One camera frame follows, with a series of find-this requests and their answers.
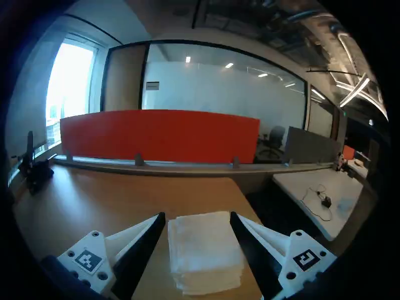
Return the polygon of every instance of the napkin stack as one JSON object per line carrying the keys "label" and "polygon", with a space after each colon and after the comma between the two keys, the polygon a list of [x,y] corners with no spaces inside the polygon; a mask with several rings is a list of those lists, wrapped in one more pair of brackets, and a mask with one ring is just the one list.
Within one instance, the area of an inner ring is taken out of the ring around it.
{"label": "napkin stack", "polygon": [[183,294],[217,293],[241,285],[244,258],[227,211],[170,220],[168,242],[171,273]]}

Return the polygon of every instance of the desk surface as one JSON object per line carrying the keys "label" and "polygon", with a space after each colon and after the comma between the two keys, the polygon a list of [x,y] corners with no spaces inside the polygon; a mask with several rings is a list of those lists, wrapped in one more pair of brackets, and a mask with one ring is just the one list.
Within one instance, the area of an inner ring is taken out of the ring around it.
{"label": "desk surface", "polygon": [[355,159],[347,161],[348,167],[354,170],[357,174],[359,174],[362,178],[367,178],[368,169],[364,166],[359,166],[355,163]]}
{"label": "desk surface", "polygon": [[[363,185],[356,179],[332,169],[275,174],[273,180],[293,199],[329,241],[333,241],[346,224],[363,189]],[[325,186],[325,193],[331,198],[332,217],[329,210],[321,205],[321,199],[315,192],[308,190],[303,202],[314,214],[327,220],[331,217],[331,221],[323,221],[313,215],[301,202],[309,187],[322,191],[324,188],[319,184]]]}
{"label": "desk surface", "polygon": [[[229,178],[176,178],[95,172],[54,165],[54,177],[31,197],[24,193],[14,209],[17,223],[38,259],[59,256],[92,230],[106,236],[165,212],[178,216],[236,211],[260,222]],[[159,238],[133,299],[192,299],[175,287],[170,273],[167,225]],[[241,286],[202,299],[260,299],[246,264]]]}

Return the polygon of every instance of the red partition panel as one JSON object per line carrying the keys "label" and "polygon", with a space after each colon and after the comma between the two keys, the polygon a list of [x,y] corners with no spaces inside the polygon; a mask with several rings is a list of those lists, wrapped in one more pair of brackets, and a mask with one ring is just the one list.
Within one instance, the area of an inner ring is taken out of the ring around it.
{"label": "red partition panel", "polygon": [[351,147],[349,147],[347,145],[344,145],[344,147],[343,147],[343,158],[345,160],[352,160],[354,158],[355,154],[356,154],[356,151],[353,148],[351,148]]}
{"label": "red partition panel", "polygon": [[72,156],[133,160],[252,163],[260,120],[187,110],[122,110],[61,119],[62,148]]}

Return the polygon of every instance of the glass wall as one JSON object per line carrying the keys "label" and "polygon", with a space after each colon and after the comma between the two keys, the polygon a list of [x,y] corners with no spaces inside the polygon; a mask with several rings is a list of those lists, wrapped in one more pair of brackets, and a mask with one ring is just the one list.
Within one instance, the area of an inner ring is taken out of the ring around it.
{"label": "glass wall", "polygon": [[335,106],[311,86],[308,131],[330,138]]}
{"label": "glass wall", "polygon": [[275,65],[210,46],[150,46],[142,109],[259,119],[256,161],[280,158],[289,126],[304,127],[305,108],[305,82]]}

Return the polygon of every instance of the window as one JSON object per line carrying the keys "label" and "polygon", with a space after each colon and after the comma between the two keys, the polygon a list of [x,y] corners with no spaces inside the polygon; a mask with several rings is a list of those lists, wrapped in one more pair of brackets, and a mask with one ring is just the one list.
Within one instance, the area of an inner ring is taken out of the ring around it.
{"label": "window", "polygon": [[311,86],[308,131],[330,138],[335,106]]}
{"label": "window", "polygon": [[152,44],[143,84],[142,109],[259,119],[255,162],[279,160],[289,127],[304,128],[305,82],[236,51],[197,44]]}
{"label": "window", "polygon": [[90,83],[96,49],[65,39],[51,70],[46,98],[47,143],[61,141],[60,119],[89,112]]}

